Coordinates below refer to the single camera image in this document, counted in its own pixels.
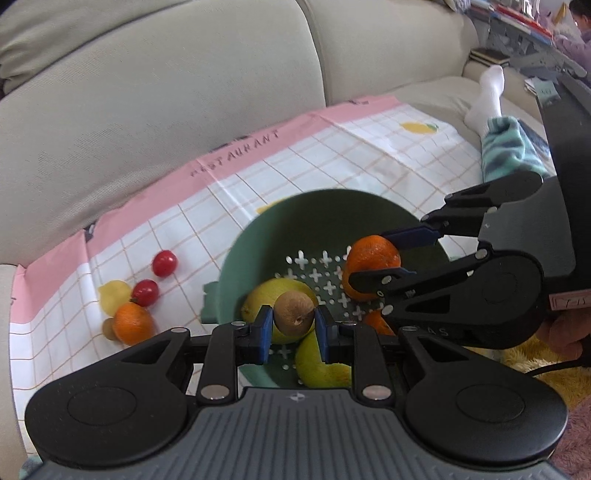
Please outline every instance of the green colander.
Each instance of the green colander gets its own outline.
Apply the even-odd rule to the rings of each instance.
[[[396,228],[418,225],[404,208],[356,190],[331,189],[283,200],[254,219],[236,239],[218,282],[204,287],[203,323],[241,318],[247,295],[271,278],[306,283],[335,319],[361,319],[383,306],[379,300],[355,303],[344,295],[341,268],[356,240]],[[441,245],[401,252],[402,266],[424,271],[448,262]],[[273,345],[269,363],[241,371],[257,387],[302,388],[294,367],[297,345]]]

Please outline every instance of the ribbed gray surface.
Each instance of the ribbed gray surface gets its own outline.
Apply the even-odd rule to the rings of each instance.
[[[548,464],[476,472],[422,451],[387,410],[355,403],[344,390],[250,388],[226,408],[207,408],[181,441],[143,463],[78,471],[53,463],[32,480],[558,480]]]

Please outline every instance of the person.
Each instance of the person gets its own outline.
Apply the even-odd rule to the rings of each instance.
[[[574,41],[564,35],[554,36],[556,49],[564,53],[587,70],[591,78],[591,0],[571,0],[569,10],[577,28],[581,32],[582,42]]]
[[[547,177],[548,170],[519,121],[502,114],[504,87],[502,67],[494,65],[485,70],[480,77],[480,94],[464,117],[466,126],[482,141],[483,179],[495,180],[518,170]],[[537,332],[538,338],[565,360],[581,356],[581,340],[587,335],[591,335],[591,307],[561,312],[556,319],[544,321]]]

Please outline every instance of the foot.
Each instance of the foot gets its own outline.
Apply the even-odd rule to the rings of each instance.
[[[480,77],[480,95],[464,117],[464,123],[480,138],[488,133],[489,118],[501,116],[501,95],[505,89],[503,68],[493,65]]]

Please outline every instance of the cherry tomato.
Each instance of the cherry tomato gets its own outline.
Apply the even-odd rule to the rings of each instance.
[[[160,278],[168,277],[177,269],[177,256],[170,250],[162,250],[152,260],[152,271]]]
[[[131,292],[131,298],[140,307],[153,305],[158,300],[159,295],[160,289],[154,280],[142,280],[138,282]]]

